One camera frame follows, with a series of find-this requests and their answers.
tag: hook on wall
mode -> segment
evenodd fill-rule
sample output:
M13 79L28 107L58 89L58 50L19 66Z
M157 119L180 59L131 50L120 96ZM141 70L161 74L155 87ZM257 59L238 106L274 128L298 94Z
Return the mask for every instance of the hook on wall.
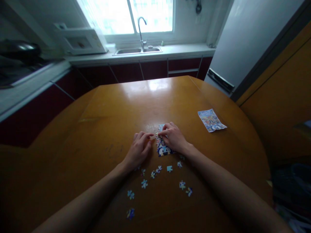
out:
M202 10L201 0L197 0L197 6L195 7L195 12L199 14L201 13L201 10Z

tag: finger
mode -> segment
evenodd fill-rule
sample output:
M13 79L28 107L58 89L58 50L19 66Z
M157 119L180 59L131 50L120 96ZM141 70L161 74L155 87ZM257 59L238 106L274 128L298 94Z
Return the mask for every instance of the finger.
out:
M139 134L137 135L136 139L139 140L141 137L145 134L144 131L140 131Z
M164 136L164 137L162 137L162 139L163 139L163 141L165 142L165 144L166 144L167 146L169 146L169 140L168 140L168 138L167 138L166 136Z
M142 143L145 142L146 139L149 139L151 136L153 136L154 134L153 133L145 133L141 139L139 141L141 141Z
M142 155L143 155L143 156L147 156L147 154L148 154L150 148L151 148L151 141L149 141L149 142L147 143L145 149L142 151Z
M168 129L166 130L162 130L161 132L158 132L158 136L164 136L164 135L168 135Z
M163 130L166 130L166 129L170 129L172 128L173 126L170 125L169 123L165 123L165 125L163 126Z
M138 133L135 133L135 134L134 134L134 139L133 139L133 141L135 141L135 139L137 138L137 135L138 135Z
M172 121L169 124L172 125L175 128L178 128L177 125L175 125Z

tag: cabinet door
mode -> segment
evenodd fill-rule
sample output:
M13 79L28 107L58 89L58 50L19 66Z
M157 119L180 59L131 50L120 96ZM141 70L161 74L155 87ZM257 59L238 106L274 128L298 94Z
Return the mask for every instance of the cabinet door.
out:
M204 81L205 76L208 72L208 69L210 67L210 64L212 62L213 57L203 57L202 58L202 62L201 62L201 66L200 66L200 70L198 73L198 79L201 79Z
M44 127L72 102L52 85L0 123L0 144L29 147Z
M192 72L182 72L182 73L173 73L173 74L168 74L169 77L178 77L178 76L184 76L184 75L189 75L194 78L197 77L197 71L192 71Z
M145 80L167 78L167 61L140 63Z
M120 83L143 80L139 63L111 65L110 67Z
M168 70L190 70L198 69L200 66L201 58L189 58L189 59L178 59L168 61Z
M117 83L109 66L83 67L79 68L79 71L89 81L93 88L100 85Z
M80 96L91 90L90 85L76 69L70 71L60 80L58 80L56 84L74 99L78 99Z

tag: white refrigerator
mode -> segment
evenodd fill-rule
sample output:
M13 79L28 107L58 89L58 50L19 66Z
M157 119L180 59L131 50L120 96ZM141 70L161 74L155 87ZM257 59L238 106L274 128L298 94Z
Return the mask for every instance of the white refrigerator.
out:
M234 0L205 82L231 96L304 0Z

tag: window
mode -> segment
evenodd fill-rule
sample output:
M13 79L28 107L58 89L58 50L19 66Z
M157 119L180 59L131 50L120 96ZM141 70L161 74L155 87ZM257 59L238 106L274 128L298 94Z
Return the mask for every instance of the window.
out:
M173 0L77 0L92 28L105 35L173 31Z

